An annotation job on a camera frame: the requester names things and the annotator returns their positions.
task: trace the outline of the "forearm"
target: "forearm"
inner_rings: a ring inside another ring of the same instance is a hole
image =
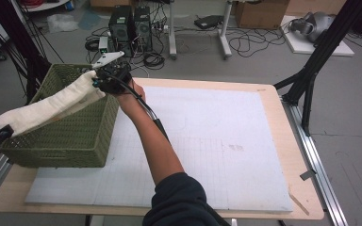
[[[140,134],[140,140],[155,185],[174,173],[184,171],[170,142],[164,137],[146,112],[134,112],[132,115],[129,115],[129,118],[134,122]]]

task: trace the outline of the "dark shirt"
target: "dark shirt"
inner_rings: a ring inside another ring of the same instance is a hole
[[[163,179],[155,188],[152,209],[143,219],[143,226],[215,226],[207,212],[206,194],[198,181],[185,172]]]

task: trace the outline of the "white board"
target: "white board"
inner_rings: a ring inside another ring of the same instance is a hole
[[[215,209],[292,211],[260,96],[145,87],[186,173]],[[137,130],[120,111],[102,169],[39,169],[26,202],[146,206],[153,183]]]
[[[294,16],[284,16],[281,24],[287,24],[290,21],[297,19]],[[313,43],[310,42],[305,36],[303,36],[299,31],[289,31],[288,28],[282,29],[284,36],[287,39],[290,50],[294,54],[312,54],[315,50]],[[339,46],[335,49],[332,56],[341,56],[341,57],[352,57],[354,56],[354,51],[346,45],[345,42],[341,41]]]

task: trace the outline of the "folded towel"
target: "folded towel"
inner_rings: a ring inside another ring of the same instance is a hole
[[[84,73],[55,95],[0,115],[0,128],[9,124],[15,137],[74,114],[105,96],[92,85],[93,77],[95,71]]]

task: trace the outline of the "green basket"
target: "green basket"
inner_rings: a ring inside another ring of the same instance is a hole
[[[31,104],[64,89],[90,67],[52,65]],[[103,167],[118,109],[116,98],[107,95],[73,115],[6,140],[0,151],[13,163],[28,168]]]

